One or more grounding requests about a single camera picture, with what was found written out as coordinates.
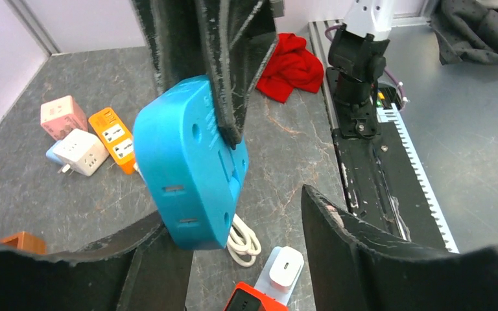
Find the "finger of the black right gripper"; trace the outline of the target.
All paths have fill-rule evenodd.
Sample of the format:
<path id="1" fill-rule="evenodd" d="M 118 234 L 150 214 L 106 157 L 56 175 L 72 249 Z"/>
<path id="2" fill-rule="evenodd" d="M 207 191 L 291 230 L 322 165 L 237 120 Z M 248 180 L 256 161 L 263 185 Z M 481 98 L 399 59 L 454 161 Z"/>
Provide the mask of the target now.
<path id="1" fill-rule="evenodd" d="M 184 0 L 133 0 L 150 49 L 158 94 L 178 82 L 206 73 L 196 3 Z"/>
<path id="2" fill-rule="evenodd" d="M 244 133 L 248 99 L 278 42 L 271 1 L 197 1 L 204 65 L 225 143 Z"/>

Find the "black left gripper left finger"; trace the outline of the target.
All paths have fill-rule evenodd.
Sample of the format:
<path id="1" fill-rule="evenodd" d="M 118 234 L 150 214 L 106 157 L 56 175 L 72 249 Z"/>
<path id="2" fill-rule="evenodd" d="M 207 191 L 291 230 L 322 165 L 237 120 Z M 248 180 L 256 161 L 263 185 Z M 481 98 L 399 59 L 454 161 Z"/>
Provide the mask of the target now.
<path id="1" fill-rule="evenodd" d="M 158 213 L 76 251 L 0 244 L 0 310 L 183 310 L 192 259 Z"/>

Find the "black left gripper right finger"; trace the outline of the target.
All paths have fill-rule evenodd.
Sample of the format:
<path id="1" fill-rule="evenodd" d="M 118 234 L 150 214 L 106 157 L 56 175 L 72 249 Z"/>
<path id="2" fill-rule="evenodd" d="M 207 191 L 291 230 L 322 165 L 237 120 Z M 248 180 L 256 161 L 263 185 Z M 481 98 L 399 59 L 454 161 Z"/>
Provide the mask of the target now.
<path id="1" fill-rule="evenodd" d="M 302 187 L 317 310 L 498 310 L 498 246 L 456 254 L 391 235 Z"/>

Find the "light blue power strip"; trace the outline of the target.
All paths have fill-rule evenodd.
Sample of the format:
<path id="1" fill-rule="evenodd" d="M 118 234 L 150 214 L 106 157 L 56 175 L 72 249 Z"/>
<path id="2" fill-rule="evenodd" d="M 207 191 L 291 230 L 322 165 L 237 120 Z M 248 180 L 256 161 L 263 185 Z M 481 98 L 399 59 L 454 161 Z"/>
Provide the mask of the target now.
<path id="1" fill-rule="evenodd" d="M 304 266 L 301 252 L 276 246 L 270 253 L 254 288 L 287 306 Z"/>

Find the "blue square plug adapter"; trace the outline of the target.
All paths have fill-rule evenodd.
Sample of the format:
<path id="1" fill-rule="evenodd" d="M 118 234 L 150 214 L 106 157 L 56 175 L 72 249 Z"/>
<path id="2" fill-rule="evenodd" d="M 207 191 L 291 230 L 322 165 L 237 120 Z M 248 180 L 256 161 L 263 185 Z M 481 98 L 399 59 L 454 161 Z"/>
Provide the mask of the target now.
<path id="1" fill-rule="evenodd" d="M 245 143 L 232 148 L 220 134 L 208 77 L 182 80 L 153 100 L 132 133 L 139 171 L 175 244 L 224 248 L 249 160 Z"/>

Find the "red cube socket adapter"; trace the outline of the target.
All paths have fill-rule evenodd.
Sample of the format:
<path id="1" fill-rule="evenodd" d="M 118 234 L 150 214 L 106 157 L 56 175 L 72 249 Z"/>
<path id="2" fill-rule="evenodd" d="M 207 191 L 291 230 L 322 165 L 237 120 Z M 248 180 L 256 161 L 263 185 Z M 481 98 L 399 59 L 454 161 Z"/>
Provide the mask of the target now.
<path id="1" fill-rule="evenodd" d="M 224 311 L 288 311 L 287 306 L 283 305 L 274 298 L 256 290 L 254 287 L 239 282 L 234 288 L 232 295 Z"/>

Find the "white usb charger block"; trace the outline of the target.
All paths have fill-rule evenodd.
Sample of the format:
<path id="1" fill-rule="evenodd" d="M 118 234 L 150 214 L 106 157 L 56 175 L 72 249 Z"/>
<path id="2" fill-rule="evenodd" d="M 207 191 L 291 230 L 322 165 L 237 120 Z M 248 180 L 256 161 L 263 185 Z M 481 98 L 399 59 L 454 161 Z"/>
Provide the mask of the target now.
<path id="1" fill-rule="evenodd" d="M 280 247 L 268 274 L 272 286 L 282 293 L 289 292 L 298 280 L 303 265 L 304 258 L 298 250 L 290 246 Z"/>

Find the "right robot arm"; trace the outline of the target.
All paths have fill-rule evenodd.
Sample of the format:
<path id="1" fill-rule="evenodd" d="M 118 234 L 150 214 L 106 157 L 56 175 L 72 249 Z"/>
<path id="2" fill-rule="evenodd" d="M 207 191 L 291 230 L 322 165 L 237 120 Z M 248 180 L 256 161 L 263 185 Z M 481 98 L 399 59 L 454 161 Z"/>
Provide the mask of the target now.
<path id="1" fill-rule="evenodd" d="M 204 75 L 219 133 L 230 147 L 242 140 L 247 100 L 278 43 L 271 1 L 134 1 L 150 49 L 158 93 Z M 333 99 L 344 123 L 374 120 L 377 79 L 385 70 L 394 4 L 354 1 L 329 48 L 339 71 Z"/>

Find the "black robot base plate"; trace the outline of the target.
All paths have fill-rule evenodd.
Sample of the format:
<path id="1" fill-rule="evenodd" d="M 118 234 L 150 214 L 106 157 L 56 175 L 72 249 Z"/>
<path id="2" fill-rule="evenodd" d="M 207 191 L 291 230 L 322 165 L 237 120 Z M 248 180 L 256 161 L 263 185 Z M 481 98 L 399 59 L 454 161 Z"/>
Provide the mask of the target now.
<path id="1" fill-rule="evenodd" d="M 427 199 L 411 166 L 393 122 L 380 123 L 377 108 L 397 110 L 397 89 L 379 84 L 376 117 L 379 134 L 363 139 L 339 128 L 333 141 L 349 212 L 357 218 L 403 240 L 446 249 Z"/>

